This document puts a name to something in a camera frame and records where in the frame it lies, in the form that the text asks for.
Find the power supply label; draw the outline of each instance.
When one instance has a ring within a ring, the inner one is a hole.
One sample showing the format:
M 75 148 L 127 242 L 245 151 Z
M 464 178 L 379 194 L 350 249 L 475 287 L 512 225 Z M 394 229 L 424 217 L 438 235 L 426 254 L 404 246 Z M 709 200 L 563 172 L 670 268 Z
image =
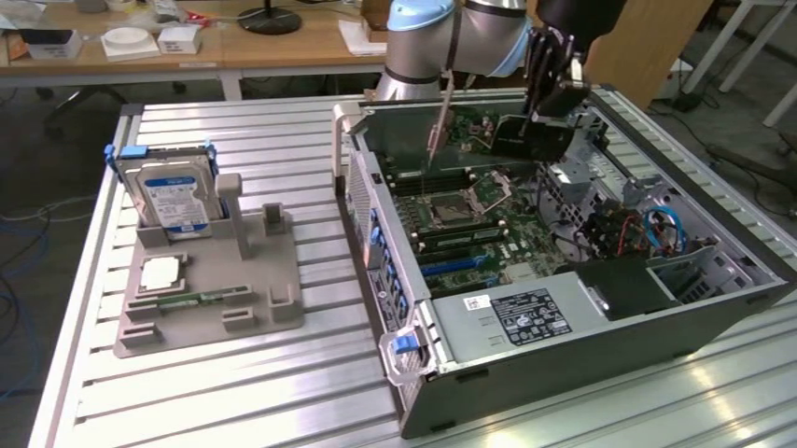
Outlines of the power supply label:
M 573 331 L 547 289 L 492 299 L 491 305 L 510 342 L 515 345 L 534 343 Z

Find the wooden desk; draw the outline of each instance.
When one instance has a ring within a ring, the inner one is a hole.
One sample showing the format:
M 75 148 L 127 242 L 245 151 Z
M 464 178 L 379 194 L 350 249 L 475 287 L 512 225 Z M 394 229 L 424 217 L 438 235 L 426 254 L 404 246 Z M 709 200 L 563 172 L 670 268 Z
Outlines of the wooden desk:
M 296 7 L 296 2 L 274 2 L 290 5 L 302 16 L 302 29 L 288 35 L 256 35 L 240 26 L 228 26 L 221 33 L 224 66 L 228 68 L 295 67 L 307 65 L 384 64 L 382 56 L 355 57 L 346 49 L 338 21 L 352 17 L 332 9 L 356 13 L 351 7 Z M 263 0 L 227 0 L 221 2 L 221 15 L 233 17 L 241 11 L 263 5 Z
M 244 9 L 262 5 L 258 0 L 187 1 L 180 5 L 209 17 L 235 17 Z M 356 13 L 350 7 L 336 7 Z M 382 57 L 352 56 L 338 31 L 338 19 L 348 19 L 326 9 L 296 7 L 304 24 L 288 35 L 270 36 L 245 32 L 233 21 L 205 28 L 196 55 L 161 55 L 109 63 L 100 35 L 108 23 L 123 21 L 124 13 L 83 14 L 71 3 L 47 6 L 45 18 L 53 25 L 76 29 L 88 40 L 73 61 L 35 61 L 25 57 L 8 61 L 7 42 L 0 40 L 0 87 L 81 86 L 157 81 L 217 79 L 227 100 L 240 100 L 239 81 L 244 77 L 335 75 L 376 73 Z

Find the blue cable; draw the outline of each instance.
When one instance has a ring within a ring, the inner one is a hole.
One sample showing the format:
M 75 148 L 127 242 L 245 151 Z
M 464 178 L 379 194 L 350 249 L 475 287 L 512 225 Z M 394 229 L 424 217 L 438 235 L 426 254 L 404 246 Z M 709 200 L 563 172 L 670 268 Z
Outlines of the blue cable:
M 642 214 L 642 227 L 645 228 L 645 235 L 647 236 L 647 240 L 650 240 L 650 244 L 655 249 L 662 249 L 661 244 L 658 243 L 658 238 L 653 232 L 653 223 L 650 222 L 650 216 L 655 212 L 662 213 L 673 220 L 673 224 L 675 225 L 675 237 L 681 246 L 679 252 L 681 254 L 686 253 L 686 231 L 683 231 L 683 226 L 681 225 L 681 218 L 677 216 L 675 210 L 670 207 L 655 206 L 647 209 Z
M 16 268 L 13 268 L 8 271 L 3 271 L 3 275 L 5 277 L 13 277 L 21 273 L 25 273 L 27 271 L 29 271 L 39 265 L 39 263 L 41 262 L 41 260 L 44 259 L 45 255 L 47 255 L 47 251 L 49 249 L 49 241 L 47 238 L 47 234 L 41 233 L 41 231 L 29 231 L 27 229 L 19 229 L 16 227 L 11 227 L 4 224 L 0 224 L 0 231 L 5 231 L 7 233 L 11 233 L 11 234 L 19 235 L 19 236 L 39 237 L 39 251 L 32 256 L 32 258 L 28 259 L 27 261 L 24 261 Z
M 20 390 L 29 381 L 36 377 L 39 373 L 39 363 L 40 363 L 40 350 L 39 350 L 39 341 L 36 341 L 36 332 L 33 329 L 33 322 L 29 318 L 28 309 L 23 306 L 23 303 L 9 295 L 0 294 L 0 299 L 12 303 L 16 306 L 17 313 L 20 314 L 23 320 L 23 327 L 25 328 L 25 334 L 28 336 L 28 341 L 31 345 L 31 351 L 33 354 L 33 365 L 31 366 L 28 374 L 23 377 L 23 379 L 13 385 L 13 387 L 5 391 L 3 395 L 0 395 L 0 402 L 3 402 L 17 390 Z

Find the aluminum table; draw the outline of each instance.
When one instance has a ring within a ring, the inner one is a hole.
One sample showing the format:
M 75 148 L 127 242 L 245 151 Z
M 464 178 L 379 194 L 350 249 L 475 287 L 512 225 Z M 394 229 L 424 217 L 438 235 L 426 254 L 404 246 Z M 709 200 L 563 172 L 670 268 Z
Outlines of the aluminum table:
M 797 265 L 794 240 L 615 93 L 603 100 Z M 398 437 L 330 175 L 331 107 L 358 96 L 125 109 L 115 145 L 211 138 L 244 179 L 243 210 L 292 213 L 306 324 L 290 331 L 117 359 L 136 210 L 112 172 L 75 278 L 29 446 L 500 447 L 729 446 L 797 441 L 797 301 L 737 324 L 695 354 L 431 437 Z M 651 167 L 615 133 L 609 150 Z

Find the monitor stand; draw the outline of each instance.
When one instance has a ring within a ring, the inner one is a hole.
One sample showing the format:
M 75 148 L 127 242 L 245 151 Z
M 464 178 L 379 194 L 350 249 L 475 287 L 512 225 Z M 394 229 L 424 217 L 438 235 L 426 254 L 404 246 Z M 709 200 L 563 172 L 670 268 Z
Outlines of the monitor stand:
M 287 9 L 270 7 L 270 2 L 266 8 L 247 9 L 237 17 L 244 18 L 237 19 L 240 27 L 259 35 L 286 35 L 302 28 L 302 17 Z

